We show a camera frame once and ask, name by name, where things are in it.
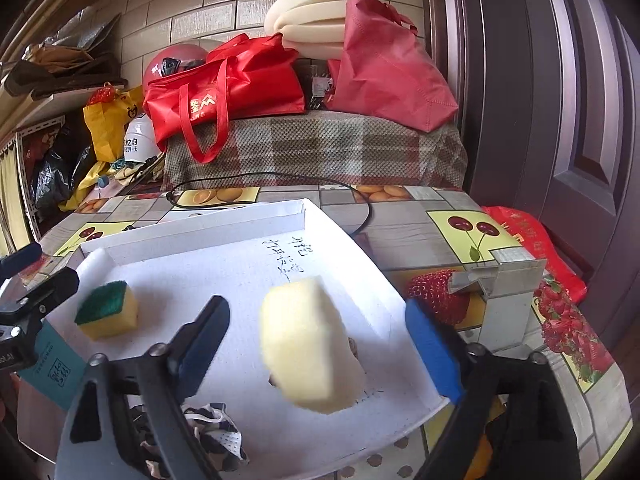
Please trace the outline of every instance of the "green and yellow sponge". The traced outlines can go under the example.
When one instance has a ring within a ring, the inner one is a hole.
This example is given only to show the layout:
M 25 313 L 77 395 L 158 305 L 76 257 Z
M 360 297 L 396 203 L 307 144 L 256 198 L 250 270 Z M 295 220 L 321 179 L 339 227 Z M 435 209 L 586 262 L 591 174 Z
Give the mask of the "green and yellow sponge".
M 135 330 L 138 302 L 127 282 L 111 282 L 96 288 L 82 302 L 76 325 L 93 341 Z

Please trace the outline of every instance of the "helmet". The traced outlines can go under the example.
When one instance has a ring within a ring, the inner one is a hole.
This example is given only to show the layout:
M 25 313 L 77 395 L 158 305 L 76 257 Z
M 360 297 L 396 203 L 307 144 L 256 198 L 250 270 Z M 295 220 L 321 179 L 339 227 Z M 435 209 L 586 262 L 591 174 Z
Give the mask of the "helmet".
M 156 155 L 160 155 L 160 149 L 156 146 L 154 126 L 147 115 L 141 114 L 127 127 L 124 136 L 124 160 L 146 162 Z
M 149 82 L 176 72 L 194 68 L 207 59 L 207 51 L 191 43 L 168 46 L 157 54 L 146 67 L 142 76 L 142 89 L 146 92 Z

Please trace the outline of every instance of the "red helmet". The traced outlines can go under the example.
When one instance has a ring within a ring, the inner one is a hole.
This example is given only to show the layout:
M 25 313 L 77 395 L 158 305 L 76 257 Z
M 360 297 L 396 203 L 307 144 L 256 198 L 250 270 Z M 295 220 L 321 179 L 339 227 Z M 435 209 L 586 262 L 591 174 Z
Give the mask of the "red helmet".
M 142 89 L 146 92 L 149 82 L 176 72 L 199 66 L 207 59 L 207 51 L 191 43 L 168 46 L 157 54 L 146 67 L 142 76 Z

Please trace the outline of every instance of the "teal paper tag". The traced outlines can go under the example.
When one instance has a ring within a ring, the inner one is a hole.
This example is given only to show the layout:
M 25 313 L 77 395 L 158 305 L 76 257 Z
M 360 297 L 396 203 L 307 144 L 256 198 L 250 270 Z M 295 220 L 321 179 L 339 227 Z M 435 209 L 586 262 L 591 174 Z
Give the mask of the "teal paper tag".
M 42 322 L 35 343 L 38 362 L 18 375 L 67 411 L 76 395 L 86 363 L 66 344 L 60 334 L 49 324 Z

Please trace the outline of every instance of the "red tote bag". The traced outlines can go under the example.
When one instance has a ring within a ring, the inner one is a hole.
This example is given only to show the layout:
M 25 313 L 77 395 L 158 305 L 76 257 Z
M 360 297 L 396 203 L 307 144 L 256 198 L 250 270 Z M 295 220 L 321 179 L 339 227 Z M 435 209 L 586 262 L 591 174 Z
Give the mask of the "red tote bag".
M 329 62 L 334 80 L 334 92 L 325 99 L 329 110 L 423 132 L 449 121 L 458 104 L 417 34 L 411 20 L 389 4 L 348 0 L 342 59 Z
M 207 164 L 226 143 L 229 119 L 305 111 L 302 88 L 292 63 L 298 53 L 282 46 L 282 35 L 254 38 L 240 34 L 212 50 L 204 65 L 149 83 L 143 108 L 163 152 L 169 137 L 182 132 L 193 158 Z M 200 149 L 193 125 L 216 121 L 216 141 Z

